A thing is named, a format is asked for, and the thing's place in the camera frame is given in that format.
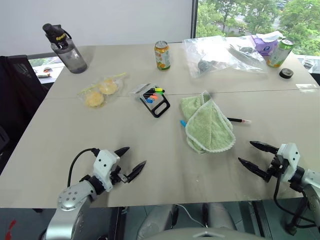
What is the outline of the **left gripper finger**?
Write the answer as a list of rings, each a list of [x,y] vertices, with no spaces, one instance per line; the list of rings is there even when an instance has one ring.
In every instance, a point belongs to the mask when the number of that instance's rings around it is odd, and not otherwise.
[[[121,158],[129,149],[130,149],[129,146],[125,146],[125,147],[122,147],[122,148],[120,148],[120,149],[115,150],[114,153],[115,153],[119,158]]]
[[[134,180],[140,174],[140,172],[144,168],[146,162],[147,161],[145,160],[133,168],[132,172],[126,176],[127,183],[130,183],[132,180]]]

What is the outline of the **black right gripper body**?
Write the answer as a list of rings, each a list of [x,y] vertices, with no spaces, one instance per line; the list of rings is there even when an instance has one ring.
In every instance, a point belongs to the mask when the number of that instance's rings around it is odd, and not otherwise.
[[[279,179],[288,168],[288,160],[282,156],[275,155],[266,171],[265,182],[269,182],[271,177]]]

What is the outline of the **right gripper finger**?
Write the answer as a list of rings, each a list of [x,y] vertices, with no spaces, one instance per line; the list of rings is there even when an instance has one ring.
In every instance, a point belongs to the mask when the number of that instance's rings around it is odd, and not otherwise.
[[[270,180],[270,176],[267,172],[261,170],[256,164],[247,161],[245,159],[242,158],[238,158],[238,160],[240,161],[240,163],[246,168],[248,169],[250,172],[252,172],[253,174],[259,176],[260,178],[262,178],[264,181],[269,181]]]
[[[261,151],[272,153],[274,155],[276,155],[279,150],[277,147],[261,141],[253,140],[253,141],[250,141],[250,144]]]

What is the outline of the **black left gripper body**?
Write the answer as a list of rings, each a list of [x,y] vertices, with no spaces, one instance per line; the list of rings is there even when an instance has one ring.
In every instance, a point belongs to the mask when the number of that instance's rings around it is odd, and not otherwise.
[[[117,165],[115,170],[110,173],[110,181],[113,186],[120,182],[128,182],[128,177],[124,173],[122,173],[121,170],[121,167]]]

